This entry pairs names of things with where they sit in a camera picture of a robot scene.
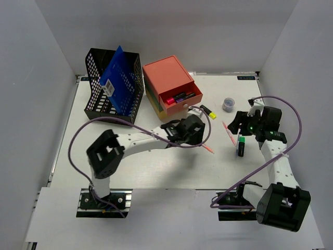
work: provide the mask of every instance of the red drawer box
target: red drawer box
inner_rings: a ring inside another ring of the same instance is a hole
[[[145,84],[149,84],[168,116],[201,102],[201,91],[176,56],[144,65],[143,73]],[[195,96],[180,103],[175,102],[171,105],[166,103],[167,99],[181,92],[195,93]]]

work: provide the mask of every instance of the white wall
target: white wall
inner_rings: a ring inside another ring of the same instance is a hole
[[[261,72],[263,94],[291,101],[303,121],[299,145],[290,153],[325,249],[333,249],[333,1],[300,0]],[[291,143],[295,115],[283,108],[282,131]]]
[[[197,72],[258,71],[298,0],[36,0],[76,74],[91,47],[177,55]]]
[[[75,77],[33,0],[0,3],[0,245],[21,249]]]

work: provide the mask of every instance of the white table surface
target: white table surface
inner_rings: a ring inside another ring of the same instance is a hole
[[[193,76],[193,78],[203,93],[200,104],[204,104],[217,115],[215,120],[211,120],[212,134],[207,141],[207,145],[215,151],[215,154],[201,147],[157,149],[132,155],[121,161],[116,173],[111,176],[110,188],[227,189],[265,162],[253,136],[246,137],[244,157],[236,158],[235,147],[222,126],[222,121],[229,124],[235,118],[237,110],[249,110],[250,106],[247,102],[249,98],[260,96],[257,81],[239,81],[236,76]],[[75,131],[88,121],[84,108],[90,93],[89,82],[81,81],[51,187],[87,188],[88,186],[88,181],[69,164],[67,150]],[[235,100],[235,109],[230,114],[224,112],[221,107],[226,97],[232,97]],[[153,129],[162,124],[145,94],[135,124],[146,129]],[[135,132],[133,128],[104,122],[92,123],[86,127],[73,145],[72,156],[76,165],[89,175],[91,172],[85,151],[107,129],[114,129],[115,133]],[[260,171],[249,180],[256,181],[267,188],[267,170]]]
[[[212,190],[134,189],[126,219],[76,218],[81,189],[42,188],[28,230],[36,250],[322,248],[309,208],[297,233],[256,221],[218,221]]]

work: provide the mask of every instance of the yellow highlighter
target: yellow highlighter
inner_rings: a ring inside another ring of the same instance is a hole
[[[210,111],[210,109],[207,108],[206,106],[204,106],[204,105],[200,105],[200,108],[202,108],[203,111],[204,111],[207,115],[209,115],[209,117],[212,118],[213,120],[216,118],[216,114],[213,113],[212,111]]]

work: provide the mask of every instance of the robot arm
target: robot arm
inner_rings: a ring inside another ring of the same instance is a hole
[[[240,129],[242,135],[255,135],[267,162],[287,148],[285,135],[278,132],[282,112],[277,108],[264,107],[261,100],[249,100],[249,103],[252,106],[250,111],[238,111],[228,128],[233,134]],[[270,186],[266,191],[257,183],[245,182],[237,189],[234,200],[249,202],[257,210],[259,223],[297,232],[310,204],[310,194],[300,189],[287,156],[283,155],[267,169]]]
[[[114,134],[111,129],[104,131],[86,151],[95,192],[101,198],[110,194],[110,176],[115,173],[123,158],[143,151],[171,147],[168,142],[154,135],[177,145],[197,145],[202,142],[204,127],[205,124],[198,116],[190,115],[181,121],[163,124],[151,130],[151,134]]]

